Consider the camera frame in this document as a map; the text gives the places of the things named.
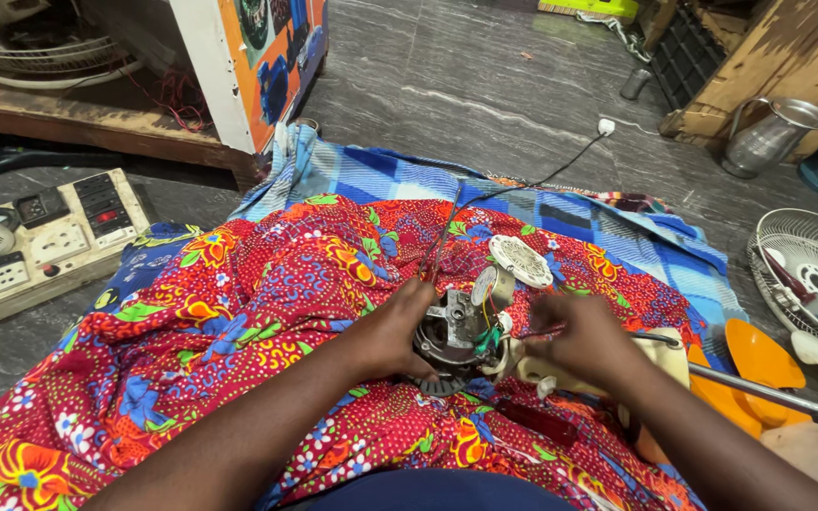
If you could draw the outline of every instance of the white plug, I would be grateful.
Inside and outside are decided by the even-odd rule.
[[[614,121],[611,121],[611,119],[601,119],[598,121],[598,133],[604,136],[611,136],[611,133],[614,133]]]

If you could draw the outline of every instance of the blue checkered blanket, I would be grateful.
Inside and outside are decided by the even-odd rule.
[[[356,203],[436,198],[459,202],[505,187],[469,167],[409,157],[388,149],[336,145],[308,126],[278,129],[267,179],[245,194],[229,219],[259,221],[270,213],[329,192]],[[475,205],[515,216],[542,229],[588,241],[671,285],[708,323],[710,364],[732,371],[723,326],[747,320],[726,277],[727,256],[706,243],[699,227],[668,213],[622,211],[584,194],[526,189]]]

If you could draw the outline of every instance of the poster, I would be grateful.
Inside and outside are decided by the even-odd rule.
[[[238,94],[255,147],[302,98],[327,48],[325,0],[219,0]]]

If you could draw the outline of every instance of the hand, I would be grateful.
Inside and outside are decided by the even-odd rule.
[[[653,364],[632,342],[600,296],[545,296],[532,305],[530,327],[544,332],[562,322],[557,335],[526,338],[526,354],[538,356],[598,388],[614,393]]]
[[[437,371],[412,349],[415,328],[435,296],[431,284],[410,279],[383,305],[359,318],[331,344],[347,350],[362,380],[406,374],[436,382]]]

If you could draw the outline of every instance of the black plastic crate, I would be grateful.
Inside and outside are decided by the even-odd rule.
[[[674,109],[684,108],[725,59],[724,49],[683,3],[655,46],[652,69]]]

